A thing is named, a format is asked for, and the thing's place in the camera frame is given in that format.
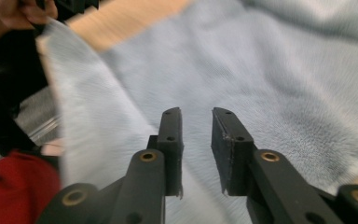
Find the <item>light blue towel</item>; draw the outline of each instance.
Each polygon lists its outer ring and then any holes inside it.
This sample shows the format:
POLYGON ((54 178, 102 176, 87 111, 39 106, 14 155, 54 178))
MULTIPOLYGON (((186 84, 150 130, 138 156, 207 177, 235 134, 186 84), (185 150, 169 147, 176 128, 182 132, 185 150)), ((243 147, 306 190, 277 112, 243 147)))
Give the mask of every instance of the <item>light blue towel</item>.
POLYGON ((48 35, 65 185, 122 177, 175 106, 185 195, 167 200, 169 224, 251 223, 245 198, 221 194, 215 106, 318 188, 358 175, 358 1, 199 0, 100 54, 57 22, 48 35))

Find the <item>hand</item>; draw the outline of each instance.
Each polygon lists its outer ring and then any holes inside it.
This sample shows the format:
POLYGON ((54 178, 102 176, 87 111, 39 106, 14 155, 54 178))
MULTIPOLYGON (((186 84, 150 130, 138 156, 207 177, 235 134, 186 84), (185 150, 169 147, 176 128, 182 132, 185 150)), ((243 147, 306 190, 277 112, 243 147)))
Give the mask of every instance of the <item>hand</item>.
POLYGON ((57 18, 54 0, 45 0, 46 9, 35 0, 0 0, 0 21, 9 29, 33 29, 33 24, 45 24, 48 17, 57 18))

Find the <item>white cloth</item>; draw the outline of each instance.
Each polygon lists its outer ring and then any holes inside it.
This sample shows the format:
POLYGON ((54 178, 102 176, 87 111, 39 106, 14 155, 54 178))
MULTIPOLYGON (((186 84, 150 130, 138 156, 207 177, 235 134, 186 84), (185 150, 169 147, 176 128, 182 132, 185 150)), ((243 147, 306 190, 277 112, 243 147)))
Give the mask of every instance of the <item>white cloth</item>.
POLYGON ((122 177, 175 106, 185 195, 167 200, 167 223, 251 223, 245 198, 220 193, 215 106, 316 187, 358 175, 358 1, 199 0, 100 54, 61 24, 48 35, 65 185, 122 177))

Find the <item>red sleeve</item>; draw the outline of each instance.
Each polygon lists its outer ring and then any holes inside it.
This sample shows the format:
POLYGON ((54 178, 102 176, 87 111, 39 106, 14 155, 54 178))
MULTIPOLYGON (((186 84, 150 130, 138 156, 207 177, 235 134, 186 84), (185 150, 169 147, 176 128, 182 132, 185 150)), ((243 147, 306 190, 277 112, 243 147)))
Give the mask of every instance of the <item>red sleeve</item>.
POLYGON ((59 190, 60 179, 51 165, 10 153, 0 160, 0 223, 34 224, 59 190))

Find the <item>red fabric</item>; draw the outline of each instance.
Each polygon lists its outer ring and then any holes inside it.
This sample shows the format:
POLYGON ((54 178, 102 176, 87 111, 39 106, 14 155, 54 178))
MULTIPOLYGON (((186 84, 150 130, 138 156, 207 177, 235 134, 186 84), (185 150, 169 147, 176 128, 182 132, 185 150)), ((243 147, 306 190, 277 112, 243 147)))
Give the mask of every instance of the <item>red fabric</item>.
POLYGON ((57 171, 17 151, 0 160, 0 223, 34 224, 60 190, 57 171))

